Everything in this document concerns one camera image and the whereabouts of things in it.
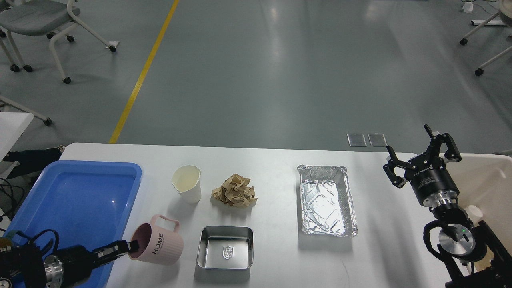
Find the logo on tray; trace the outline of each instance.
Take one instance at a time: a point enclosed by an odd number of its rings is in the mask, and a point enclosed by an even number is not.
[[[229,260],[233,256],[233,247],[228,246],[223,248],[224,251],[222,253],[222,256],[226,258],[226,260]]]

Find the gray floor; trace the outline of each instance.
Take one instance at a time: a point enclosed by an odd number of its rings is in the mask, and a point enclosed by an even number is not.
[[[15,149],[108,142],[172,1],[80,1],[84,29],[58,42],[64,85],[44,37],[16,36],[32,73],[9,71],[0,87],[54,120],[34,121]],[[475,2],[494,13],[496,3]],[[512,148],[510,28],[460,0],[181,0],[119,143],[384,151],[348,146],[346,133],[385,133],[397,152],[423,152],[422,125],[450,132],[461,152]]]

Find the metal tray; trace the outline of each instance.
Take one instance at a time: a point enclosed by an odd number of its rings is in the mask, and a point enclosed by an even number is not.
[[[357,235],[347,168],[300,165],[302,231],[337,237]]]
[[[247,270],[252,266],[254,233],[249,227],[206,226],[197,264],[205,269]]]

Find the blue tray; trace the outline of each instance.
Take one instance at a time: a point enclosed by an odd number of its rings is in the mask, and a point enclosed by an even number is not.
[[[119,240],[141,175],[134,163],[56,161],[43,170],[6,233],[20,230],[34,236],[54,229],[60,236],[59,248],[79,244],[89,251]],[[52,237],[48,232],[36,243],[42,248]],[[13,241],[26,242],[17,235]],[[104,287],[112,265],[93,270],[89,280],[78,287]]]

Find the white bottle cap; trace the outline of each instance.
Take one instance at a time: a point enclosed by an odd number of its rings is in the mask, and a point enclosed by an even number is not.
[[[478,221],[480,221],[483,217],[482,210],[474,205],[469,205],[468,207],[464,208],[464,210],[466,210],[467,216],[471,219],[474,225],[477,225]]]

